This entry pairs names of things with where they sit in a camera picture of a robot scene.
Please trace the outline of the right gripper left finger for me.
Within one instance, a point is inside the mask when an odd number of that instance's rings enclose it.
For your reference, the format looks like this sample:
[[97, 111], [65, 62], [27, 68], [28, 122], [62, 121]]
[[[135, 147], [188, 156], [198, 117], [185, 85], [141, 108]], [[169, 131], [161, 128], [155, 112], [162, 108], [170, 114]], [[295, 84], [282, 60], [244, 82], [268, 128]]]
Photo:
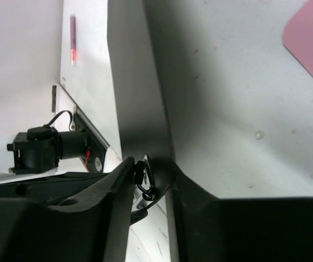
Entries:
[[134, 159], [56, 206], [0, 198], [0, 261], [124, 261]]

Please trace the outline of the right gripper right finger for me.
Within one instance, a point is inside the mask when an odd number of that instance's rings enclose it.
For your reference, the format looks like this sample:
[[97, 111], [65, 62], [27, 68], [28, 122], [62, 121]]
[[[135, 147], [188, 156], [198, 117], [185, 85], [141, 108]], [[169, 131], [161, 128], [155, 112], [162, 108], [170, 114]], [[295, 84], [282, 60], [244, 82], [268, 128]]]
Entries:
[[313, 197], [220, 199], [172, 171], [172, 261], [313, 261]]

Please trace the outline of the black clipboard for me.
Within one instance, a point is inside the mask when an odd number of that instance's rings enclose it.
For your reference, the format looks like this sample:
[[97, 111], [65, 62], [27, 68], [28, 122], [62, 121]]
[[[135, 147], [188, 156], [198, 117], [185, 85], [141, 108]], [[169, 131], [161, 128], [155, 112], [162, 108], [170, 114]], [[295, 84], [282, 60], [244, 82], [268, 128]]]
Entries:
[[146, 163], [154, 201], [172, 183], [172, 142], [144, 1], [108, 1], [107, 41], [121, 151]]

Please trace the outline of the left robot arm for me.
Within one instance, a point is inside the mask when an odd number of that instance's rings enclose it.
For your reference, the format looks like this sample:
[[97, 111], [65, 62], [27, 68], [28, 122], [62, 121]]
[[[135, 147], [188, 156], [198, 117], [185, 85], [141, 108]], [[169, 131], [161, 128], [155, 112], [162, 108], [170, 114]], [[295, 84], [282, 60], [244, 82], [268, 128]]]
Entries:
[[88, 135], [82, 131], [59, 132], [42, 126], [18, 133], [7, 150], [14, 154], [17, 175], [42, 174], [58, 167], [60, 160], [86, 156]]

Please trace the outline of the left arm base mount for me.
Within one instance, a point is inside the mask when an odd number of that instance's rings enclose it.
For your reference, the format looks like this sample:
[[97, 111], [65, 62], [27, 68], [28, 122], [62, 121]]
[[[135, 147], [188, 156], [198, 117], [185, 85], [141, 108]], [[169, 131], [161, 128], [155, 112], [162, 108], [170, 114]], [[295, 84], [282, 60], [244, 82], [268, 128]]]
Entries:
[[103, 173], [105, 155], [110, 145], [79, 108], [73, 114], [73, 124], [75, 131], [86, 134], [86, 153], [84, 157], [81, 157], [82, 163], [88, 172]]

